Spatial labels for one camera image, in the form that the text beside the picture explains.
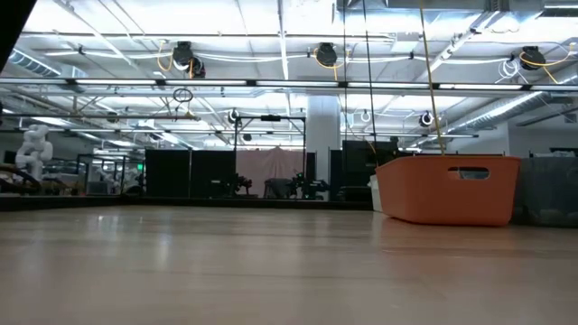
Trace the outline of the pink partition curtain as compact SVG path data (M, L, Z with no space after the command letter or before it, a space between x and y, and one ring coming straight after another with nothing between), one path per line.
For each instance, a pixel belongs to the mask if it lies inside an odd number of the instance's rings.
M248 193L263 197L265 181L291 180L303 171L303 151L288 151L275 147L269 150L237 151L236 173L252 181Z

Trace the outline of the grey office chair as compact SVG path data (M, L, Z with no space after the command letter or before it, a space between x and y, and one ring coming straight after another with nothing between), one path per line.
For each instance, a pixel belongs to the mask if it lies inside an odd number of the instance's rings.
M265 181L263 197L271 200L289 199L293 181L284 178L272 178Z

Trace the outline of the black partition panel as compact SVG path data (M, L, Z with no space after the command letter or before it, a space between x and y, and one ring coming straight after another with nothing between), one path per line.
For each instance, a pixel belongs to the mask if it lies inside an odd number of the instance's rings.
M160 198L217 199L231 193L231 151L146 150L146 194Z
M330 200L371 202L370 177L378 166L396 159L397 142L344 140L341 150L330 153Z

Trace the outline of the long ceiling light bar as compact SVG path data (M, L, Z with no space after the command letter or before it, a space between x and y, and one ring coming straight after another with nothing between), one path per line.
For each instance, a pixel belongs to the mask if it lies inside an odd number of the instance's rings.
M265 88L358 88L384 90L472 90L472 91L546 91L578 93L574 84L483 84L483 83L433 83L423 82L360 82L360 81L297 81L261 79L33 79L0 78L0 84L55 85L55 86L136 86L136 87L265 87Z

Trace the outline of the white plastic bin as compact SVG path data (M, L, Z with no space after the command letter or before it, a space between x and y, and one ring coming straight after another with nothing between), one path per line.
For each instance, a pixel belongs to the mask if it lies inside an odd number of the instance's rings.
M368 186L371 189L371 199L372 199L372 207L373 210L376 212L383 212L381 200L380 200L380 193L379 193L379 186L378 186L378 178L377 175L371 175L369 178Z

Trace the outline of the orange plastic bin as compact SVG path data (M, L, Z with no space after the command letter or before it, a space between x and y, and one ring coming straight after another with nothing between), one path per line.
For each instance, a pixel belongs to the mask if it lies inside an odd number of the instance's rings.
M506 226L521 160L500 155L418 155L376 168L383 213L415 224Z

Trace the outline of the white humanoid robot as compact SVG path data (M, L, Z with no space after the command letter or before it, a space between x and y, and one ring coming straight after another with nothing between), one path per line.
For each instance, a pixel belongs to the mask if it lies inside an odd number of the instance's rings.
M37 181L42 179L43 165L53 158L53 145L47 140L49 132L46 125L31 125L23 133L23 143L15 156L16 167Z

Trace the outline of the dark grey plastic bin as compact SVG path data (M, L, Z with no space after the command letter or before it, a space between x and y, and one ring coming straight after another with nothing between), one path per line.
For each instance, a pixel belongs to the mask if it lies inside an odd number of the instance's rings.
M578 158L522 159L510 223L578 228Z

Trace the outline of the black robot station frame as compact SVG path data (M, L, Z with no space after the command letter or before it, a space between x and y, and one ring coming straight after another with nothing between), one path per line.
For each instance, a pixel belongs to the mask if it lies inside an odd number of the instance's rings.
M267 122L279 124L288 123L290 130L250 130L248 127L252 122ZM306 119L304 117L291 117L279 115L261 116L235 116L233 118L234 144L233 153L235 160L237 151L269 150L275 147L288 151L303 151L303 171L306 174L307 152L306 152Z

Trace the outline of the black aluminium table frame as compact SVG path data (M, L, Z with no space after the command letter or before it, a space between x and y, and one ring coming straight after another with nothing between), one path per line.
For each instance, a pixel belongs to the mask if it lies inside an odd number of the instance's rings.
M327 209L372 211L370 202L322 200L187 199L129 196L0 196L0 212L113 206L177 206L242 209Z

